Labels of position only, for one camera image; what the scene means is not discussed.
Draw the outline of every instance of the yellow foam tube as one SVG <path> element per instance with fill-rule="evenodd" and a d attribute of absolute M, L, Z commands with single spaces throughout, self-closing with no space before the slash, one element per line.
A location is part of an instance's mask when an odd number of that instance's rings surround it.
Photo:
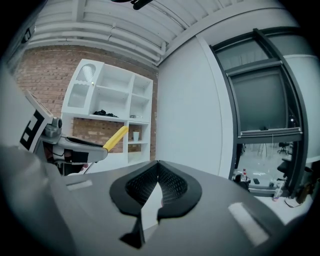
<path fill-rule="evenodd" d="M 110 151 L 129 131 L 128 126 L 122 126 L 107 142 L 103 148 Z"/>

